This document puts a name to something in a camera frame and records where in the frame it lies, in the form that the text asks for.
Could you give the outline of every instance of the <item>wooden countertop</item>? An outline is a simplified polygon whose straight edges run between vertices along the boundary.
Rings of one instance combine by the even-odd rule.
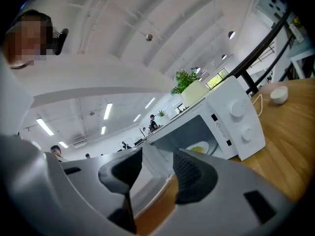
[[[287,86],[288,100],[281,106],[270,101],[270,93]],[[292,80],[264,86],[252,102],[263,96],[263,111],[259,119],[266,147],[240,161],[282,190],[291,200],[299,200],[311,181],[315,168],[315,79]],[[260,100],[255,103],[259,113]],[[157,228],[173,210],[177,194],[177,179],[173,178],[165,192],[136,220],[139,235]]]

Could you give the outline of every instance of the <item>yellow food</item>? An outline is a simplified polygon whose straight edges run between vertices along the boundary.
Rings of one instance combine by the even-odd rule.
[[[203,147],[196,146],[196,147],[193,147],[191,151],[203,153]]]

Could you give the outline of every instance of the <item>cable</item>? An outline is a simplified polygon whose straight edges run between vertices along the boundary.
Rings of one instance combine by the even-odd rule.
[[[260,94],[258,97],[257,97],[257,99],[252,103],[253,105],[255,104],[255,102],[258,100],[258,98],[261,98],[261,110],[260,110],[260,113],[258,114],[258,117],[261,115],[261,113],[262,113],[262,94]]]

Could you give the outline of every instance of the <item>plate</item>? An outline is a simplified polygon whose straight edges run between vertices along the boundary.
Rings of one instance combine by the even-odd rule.
[[[206,154],[208,152],[208,149],[209,149],[209,144],[207,142],[199,142],[199,143],[190,145],[186,149],[191,150],[193,147],[202,147],[203,148],[202,153]]]

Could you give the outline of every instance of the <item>white ceiling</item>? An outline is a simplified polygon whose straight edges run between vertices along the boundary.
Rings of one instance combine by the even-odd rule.
[[[59,31],[69,29],[62,55],[112,57],[173,78],[176,70],[196,66],[212,73],[222,64],[222,55],[233,54],[250,4],[251,0],[32,0],[25,9],[47,13]],[[231,30],[236,36],[229,40]],[[153,35],[151,42],[146,34]],[[58,141],[92,142],[100,138],[103,125],[106,134],[133,125],[138,114],[148,112],[144,107],[153,97],[157,102],[161,94],[98,95],[35,107],[27,114],[21,134],[44,150]],[[106,102],[114,105],[104,121]],[[54,136],[37,125],[38,116]]]

